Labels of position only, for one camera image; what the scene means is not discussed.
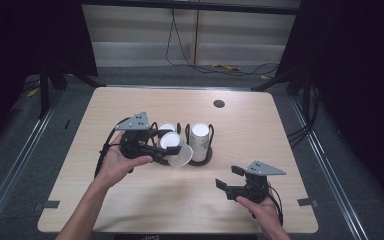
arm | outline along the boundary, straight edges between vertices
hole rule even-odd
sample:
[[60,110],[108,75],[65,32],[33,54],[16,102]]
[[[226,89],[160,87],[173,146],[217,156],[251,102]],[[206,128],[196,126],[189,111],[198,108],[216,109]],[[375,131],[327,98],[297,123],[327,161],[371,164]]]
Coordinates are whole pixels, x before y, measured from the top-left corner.
[[238,196],[236,201],[255,215],[264,236],[270,240],[290,240],[285,229],[280,225],[276,206],[266,197],[261,203],[254,203],[247,198]]
[[[120,140],[121,133],[111,144],[118,144]],[[111,146],[101,170],[89,185],[57,239],[89,239],[108,190],[121,181],[132,168],[150,162],[152,162],[150,156],[127,159],[121,154],[118,145]]]

person's right hand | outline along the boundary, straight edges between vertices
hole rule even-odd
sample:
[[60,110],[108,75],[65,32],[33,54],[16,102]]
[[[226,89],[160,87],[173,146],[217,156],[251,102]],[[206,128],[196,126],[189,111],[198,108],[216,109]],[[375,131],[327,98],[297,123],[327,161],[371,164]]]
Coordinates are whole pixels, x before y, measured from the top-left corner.
[[238,196],[236,201],[255,215],[263,235],[268,239],[290,239],[282,225],[280,225],[276,205],[269,197],[266,197],[261,203],[254,203],[242,196]]

wooden table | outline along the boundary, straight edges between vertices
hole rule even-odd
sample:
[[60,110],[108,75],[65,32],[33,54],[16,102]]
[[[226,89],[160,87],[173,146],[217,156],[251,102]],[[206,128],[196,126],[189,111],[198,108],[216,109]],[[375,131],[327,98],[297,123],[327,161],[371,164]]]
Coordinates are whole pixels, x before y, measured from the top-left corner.
[[[215,100],[224,101],[225,106],[215,107]],[[141,111],[150,123],[179,122],[183,128],[187,123],[213,124],[212,160],[201,167],[151,163],[135,168],[110,189],[94,231],[259,233],[250,213],[227,200],[215,186],[215,178],[228,185],[245,185],[244,177],[233,174],[230,167],[245,168],[254,160],[286,171],[286,175],[269,177],[282,199],[286,231],[317,231],[312,208],[298,205],[298,199],[308,196],[270,94],[150,88],[96,89],[49,196],[60,201],[59,207],[44,209],[40,231],[62,229],[93,179],[99,151],[111,129]]]

